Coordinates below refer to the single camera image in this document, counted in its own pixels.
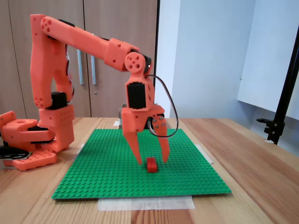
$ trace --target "green lego baseplate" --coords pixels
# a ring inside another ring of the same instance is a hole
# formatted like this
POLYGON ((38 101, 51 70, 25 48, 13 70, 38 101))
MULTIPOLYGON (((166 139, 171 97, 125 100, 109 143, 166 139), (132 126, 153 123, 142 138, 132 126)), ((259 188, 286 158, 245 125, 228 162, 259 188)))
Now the green lego baseplate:
POLYGON ((142 165, 120 129, 95 129, 53 194, 53 199, 209 195, 231 190, 183 130, 169 138, 163 163, 158 138, 138 133, 142 165), (155 157, 157 173, 147 172, 155 157))

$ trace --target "cabinet door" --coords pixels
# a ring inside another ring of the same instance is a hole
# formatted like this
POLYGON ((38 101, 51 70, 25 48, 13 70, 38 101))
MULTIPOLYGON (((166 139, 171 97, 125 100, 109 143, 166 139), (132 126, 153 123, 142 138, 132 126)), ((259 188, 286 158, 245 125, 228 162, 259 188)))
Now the cabinet door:
MULTIPOLYGON (((56 19, 62 19, 84 29, 82 0, 9 0, 11 25, 14 39, 16 59, 20 74, 21 87, 25 109, 28 118, 39 118, 35 106, 30 80, 31 28, 30 14, 44 14, 56 19)), ((74 105, 76 117, 90 117, 90 101, 86 54, 81 53, 84 85, 79 83, 77 50, 68 46, 70 57, 69 72, 73 77, 75 95, 71 102, 74 105)))
POLYGON ((15 111, 17 118, 26 118, 7 1, 0 1, 0 30, 0 114, 15 111))
MULTIPOLYGON (((84 0, 84 10, 86 31, 131 43, 154 62, 157 0, 84 0)), ((118 117, 119 108, 126 103, 125 82, 129 73, 95 59, 93 84, 91 59, 87 58, 92 117, 118 117)))

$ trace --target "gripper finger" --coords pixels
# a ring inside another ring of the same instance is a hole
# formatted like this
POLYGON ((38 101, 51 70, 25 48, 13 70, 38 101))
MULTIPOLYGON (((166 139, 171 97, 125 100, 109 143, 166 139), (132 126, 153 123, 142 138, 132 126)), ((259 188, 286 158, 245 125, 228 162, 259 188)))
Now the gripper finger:
MULTIPOLYGON (((167 125, 163 116, 156 116, 156 118, 153 119, 153 126, 157 135, 167 136, 167 125)), ((158 137, 158 139, 162 149, 163 162, 166 163, 170 153, 169 142, 167 138, 158 137)))
POLYGON ((123 132, 123 135, 125 136, 128 144, 131 147, 131 150, 137 159, 137 162, 139 165, 142 165, 142 160, 139 152, 139 145, 138 145, 138 138, 136 132, 123 132))

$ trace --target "red lego brick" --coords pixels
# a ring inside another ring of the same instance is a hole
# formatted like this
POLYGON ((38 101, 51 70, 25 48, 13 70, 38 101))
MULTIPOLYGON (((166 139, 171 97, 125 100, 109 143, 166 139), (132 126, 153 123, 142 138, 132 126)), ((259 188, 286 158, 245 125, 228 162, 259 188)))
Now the red lego brick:
POLYGON ((156 159, 154 157, 148 157, 146 158, 147 166, 148 166, 148 172, 149 173, 156 173, 157 170, 157 163, 156 159))

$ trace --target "black stand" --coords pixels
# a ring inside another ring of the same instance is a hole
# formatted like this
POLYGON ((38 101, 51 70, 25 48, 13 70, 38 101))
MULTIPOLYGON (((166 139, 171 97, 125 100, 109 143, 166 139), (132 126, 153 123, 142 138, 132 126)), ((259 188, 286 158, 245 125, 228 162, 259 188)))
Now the black stand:
POLYGON ((268 120, 264 118, 257 119, 258 122, 266 124, 266 128, 264 132, 268 134, 268 140, 273 141, 274 144, 276 145, 285 127, 285 115, 288 110, 289 103, 292 97, 298 71, 299 71, 299 27, 296 35, 296 40, 293 48, 293 53, 291 56, 289 69, 285 78, 285 84, 282 89, 282 93, 277 106, 274 120, 268 120))

